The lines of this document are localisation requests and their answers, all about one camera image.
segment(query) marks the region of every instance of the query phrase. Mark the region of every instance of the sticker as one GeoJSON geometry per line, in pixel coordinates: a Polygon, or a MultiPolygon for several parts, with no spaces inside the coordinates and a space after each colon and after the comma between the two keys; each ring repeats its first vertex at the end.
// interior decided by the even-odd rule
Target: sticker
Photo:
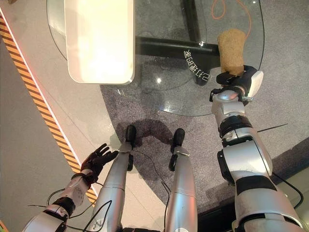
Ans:
{"type": "Polygon", "coordinates": [[[175,232],[189,232],[185,228],[178,228],[175,230],[175,232]]]}
{"type": "Polygon", "coordinates": [[[195,76],[197,76],[198,78],[201,78],[203,81],[206,81],[206,82],[211,79],[210,74],[207,74],[201,69],[199,69],[198,66],[194,63],[190,50],[184,51],[183,54],[184,54],[184,58],[186,58],[189,69],[191,70],[191,72],[195,74],[195,76]]]}

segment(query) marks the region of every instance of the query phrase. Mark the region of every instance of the yellow and black hazard stripe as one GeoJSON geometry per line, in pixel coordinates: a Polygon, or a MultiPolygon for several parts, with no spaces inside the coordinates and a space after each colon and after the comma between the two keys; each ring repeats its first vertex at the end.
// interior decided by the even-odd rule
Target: yellow and black hazard stripe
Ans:
{"type": "MultiPolygon", "coordinates": [[[[51,113],[50,107],[48,107],[47,101],[43,97],[42,92],[40,91],[33,76],[31,75],[31,72],[29,71],[28,66],[26,64],[26,61],[21,55],[21,52],[18,49],[18,46],[14,40],[14,36],[9,30],[9,27],[6,24],[2,15],[0,15],[0,35],[6,48],[10,53],[11,58],[13,59],[13,62],[20,74],[21,79],[24,81],[29,94],[31,95],[35,105],[37,106],[39,112],[41,113],[49,131],[54,137],[69,166],[71,167],[74,173],[79,173],[81,168],[80,164],[75,158],[71,148],[68,145],[68,142],[65,139],[65,136],[63,135],[62,131],[60,130],[56,122],[56,119],[51,113]]],[[[86,195],[89,198],[90,202],[94,202],[97,199],[97,196],[92,189],[88,190],[86,195]]]]}
{"type": "Polygon", "coordinates": [[[1,220],[0,220],[0,232],[9,232],[1,220]]]}

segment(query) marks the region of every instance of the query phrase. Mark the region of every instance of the wire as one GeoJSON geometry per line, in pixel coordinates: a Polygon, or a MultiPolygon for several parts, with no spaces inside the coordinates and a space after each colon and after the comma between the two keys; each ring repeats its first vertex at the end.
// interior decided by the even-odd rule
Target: wire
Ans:
{"type": "Polygon", "coordinates": [[[262,65],[263,55],[264,55],[264,47],[265,47],[265,27],[264,27],[264,19],[263,19],[263,13],[262,13],[262,7],[261,7],[261,2],[260,1],[259,1],[259,6],[260,6],[262,25],[263,25],[263,52],[262,52],[260,66],[259,66],[259,70],[260,70],[261,65],[262,65]]]}
{"type": "Polygon", "coordinates": [[[166,192],[168,193],[168,201],[166,202],[165,211],[164,211],[164,230],[163,230],[163,231],[165,231],[166,212],[167,212],[167,210],[168,210],[170,189],[169,189],[169,187],[166,185],[165,182],[161,181],[161,184],[163,185],[164,189],[165,189],[166,192]]]}
{"type": "Polygon", "coordinates": [[[298,208],[302,202],[304,201],[304,195],[302,194],[301,191],[298,190],[298,188],[296,188],[294,185],[290,184],[289,182],[287,182],[286,180],[284,180],[283,178],[281,178],[280,176],[278,176],[277,174],[275,174],[274,172],[272,172],[273,175],[277,178],[279,178],[280,180],[282,180],[285,184],[287,184],[288,186],[290,186],[292,189],[294,189],[300,196],[300,200],[299,202],[294,206],[294,209],[298,208]]]}
{"type": "Polygon", "coordinates": [[[279,125],[279,126],[275,126],[275,127],[270,127],[270,128],[258,130],[257,133],[262,132],[262,131],[266,131],[266,130],[270,130],[270,129],[275,129],[275,128],[278,128],[278,127],[283,127],[285,125],[288,125],[288,123],[285,123],[285,124],[282,124],[282,125],[279,125]]]}
{"type": "MultiPolygon", "coordinates": [[[[103,185],[102,185],[101,183],[99,183],[99,182],[95,182],[94,184],[98,184],[98,185],[101,185],[101,186],[103,187],[103,185]]],[[[96,201],[97,201],[97,199],[96,199],[94,202],[92,202],[83,212],[81,212],[81,213],[78,214],[78,215],[72,216],[72,217],[70,217],[70,218],[76,218],[76,217],[82,215],[82,214],[83,214],[84,212],[86,212],[91,206],[93,206],[93,205],[95,204],[96,201]]]]}
{"type": "Polygon", "coordinates": [[[28,204],[27,206],[36,206],[36,207],[46,208],[46,205],[38,205],[38,204],[28,204]]]}
{"type": "Polygon", "coordinates": [[[155,163],[153,162],[153,160],[152,160],[149,156],[147,156],[146,154],[144,154],[144,153],[142,153],[142,152],[140,152],[140,151],[137,151],[137,150],[133,150],[133,151],[135,151],[135,152],[137,152],[137,153],[140,153],[140,154],[144,155],[145,157],[147,157],[147,158],[150,160],[150,162],[152,163],[152,165],[153,165],[153,167],[154,167],[155,173],[156,173],[156,174],[158,175],[158,177],[161,179],[161,184],[163,185],[164,189],[165,189],[166,192],[168,193],[168,201],[167,201],[167,203],[166,203],[166,205],[165,205],[165,211],[164,211],[164,230],[165,230],[165,220],[166,220],[166,212],[167,212],[168,204],[169,204],[169,193],[170,193],[170,188],[169,188],[168,185],[165,183],[165,181],[163,180],[163,178],[159,175],[159,172],[158,172],[158,170],[156,169],[155,163]]]}
{"type": "Polygon", "coordinates": [[[161,179],[161,181],[165,183],[165,181],[163,180],[163,178],[160,176],[158,170],[156,169],[155,163],[153,162],[153,160],[152,160],[148,155],[146,155],[146,154],[144,154],[144,153],[142,153],[142,152],[140,152],[140,151],[137,151],[137,150],[133,150],[133,151],[134,151],[134,152],[137,152],[137,153],[140,153],[140,154],[144,155],[145,157],[147,157],[147,158],[150,160],[150,162],[152,163],[152,165],[153,165],[153,167],[154,167],[155,173],[158,175],[158,177],[161,179]]]}
{"type": "Polygon", "coordinates": [[[83,212],[81,212],[80,214],[78,215],[75,215],[75,216],[72,216],[72,217],[69,217],[69,218],[77,218],[78,216],[82,215],[84,212],[86,212],[91,206],[93,206],[95,204],[97,200],[95,200],[94,202],[92,202],[83,212]]]}
{"type": "Polygon", "coordinates": [[[94,232],[99,232],[100,230],[102,230],[102,228],[103,228],[103,226],[104,226],[107,213],[108,213],[108,211],[109,211],[109,209],[110,209],[110,206],[111,206],[111,204],[112,204],[112,200],[109,200],[108,202],[106,202],[104,205],[102,205],[102,206],[98,209],[98,211],[91,217],[91,219],[89,220],[89,222],[87,223],[87,225],[85,226],[84,229],[76,228],[76,227],[69,226],[69,225],[67,225],[67,227],[69,227],[69,228],[71,228],[71,229],[74,229],[74,230],[82,231],[82,232],[91,232],[91,231],[88,231],[88,230],[87,230],[87,227],[90,225],[90,223],[91,223],[91,222],[93,221],[93,219],[96,217],[96,215],[100,212],[100,210],[101,210],[104,206],[106,206],[108,203],[109,203],[109,205],[108,205],[108,208],[107,208],[107,210],[106,210],[103,223],[102,223],[100,229],[98,229],[97,231],[94,231],[94,232]]]}
{"type": "Polygon", "coordinates": [[[59,189],[59,190],[53,192],[52,194],[50,194],[49,197],[47,198],[47,205],[49,205],[49,201],[52,198],[52,196],[54,196],[56,193],[62,192],[64,190],[65,190],[65,188],[62,188],[62,189],[59,189]]]}
{"type": "Polygon", "coordinates": [[[95,184],[98,184],[98,185],[101,185],[102,187],[104,187],[101,183],[99,183],[99,182],[95,182],[95,184]]]}
{"type": "MultiPolygon", "coordinates": [[[[213,13],[213,9],[214,7],[216,6],[217,4],[217,1],[218,0],[214,0],[213,3],[212,3],[212,6],[211,6],[211,16],[213,19],[217,20],[217,19],[221,19],[224,15],[225,15],[225,1],[224,0],[221,0],[222,4],[223,4],[223,13],[222,15],[216,17],[213,13]]],[[[246,39],[248,38],[248,36],[250,35],[250,32],[251,32],[251,15],[247,9],[247,7],[240,1],[240,0],[236,0],[236,2],[244,9],[244,11],[247,13],[248,15],[248,19],[249,19],[249,29],[248,29],[248,32],[247,32],[247,35],[246,35],[246,39]]]]}

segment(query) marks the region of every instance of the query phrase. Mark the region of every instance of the brown sponge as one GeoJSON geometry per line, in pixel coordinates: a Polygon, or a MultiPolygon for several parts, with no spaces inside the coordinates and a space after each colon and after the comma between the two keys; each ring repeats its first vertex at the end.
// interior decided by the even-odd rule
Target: brown sponge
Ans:
{"type": "Polygon", "coordinates": [[[243,72],[243,46],[246,34],[238,29],[230,29],[218,36],[221,71],[237,75],[243,72]]]}

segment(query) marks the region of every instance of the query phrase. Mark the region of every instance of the white panel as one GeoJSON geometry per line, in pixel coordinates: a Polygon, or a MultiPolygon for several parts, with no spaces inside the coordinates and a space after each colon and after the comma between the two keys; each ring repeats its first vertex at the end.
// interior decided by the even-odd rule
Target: white panel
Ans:
{"type": "Polygon", "coordinates": [[[79,83],[134,78],[134,0],[65,0],[68,68],[79,83]]]}

